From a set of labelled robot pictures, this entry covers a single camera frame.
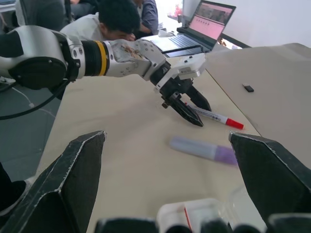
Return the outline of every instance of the white shirt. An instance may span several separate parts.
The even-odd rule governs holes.
[[[105,40],[100,30],[98,13],[81,17],[68,24],[60,32],[67,36],[76,36],[80,40]]]

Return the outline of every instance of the marker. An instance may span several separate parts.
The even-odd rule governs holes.
[[[184,137],[174,137],[170,141],[171,148],[199,156],[201,158],[236,165],[237,159],[231,148],[214,145],[208,142],[196,141]]]
[[[231,127],[234,127],[234,128],[237,128],[237,129],[240,129],[242,130],[244,128],[244,125],[235,121],[235,120],[232,120],[226,116],[222,116],[220,114],[216,114],[216,113],[212,113],[208,110],[205,110],[205,109],[202,109],[202,108],[198,108],[197,106],[195,105],[190,105],[190,104],[187,104],[187,106],[189,106],[190,108],[192,108],[193,110],[195,110],[197,113],[200,113],[202,114],[203,116],[205,117],[209,117],[213,120],[216,120],[218,122],[221,122],[225,125],[228,125],[228,126],[231,126]]]

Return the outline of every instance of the yellow ring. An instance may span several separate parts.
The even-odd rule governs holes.
[[[107,58],[106,58],[106,51],[105,51],[105,48],[104,48],[104,45],[98,41],[98,40],[95,40],[95,42],[97,43],[100,51],[101,51],[101,54],[102,54],[102,69],[101,69],[101,72],[99,73],[98,76],[102,76],[105,74],[106,72],[106,69],[107,69]]]

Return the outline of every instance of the white wall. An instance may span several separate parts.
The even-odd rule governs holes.
[[[212,1],[237,7],[224,33],[249,46],[297,42],[311,47],[311,0]],[[198,3],[199,0],[184,0],[184,10],[190,6],[194,11],[193,5]]]

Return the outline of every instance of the laptop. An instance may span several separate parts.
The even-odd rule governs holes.
[[[182,35],[151,41],[169,57],[210,52],[235,9],[235,6],[201,0]]]

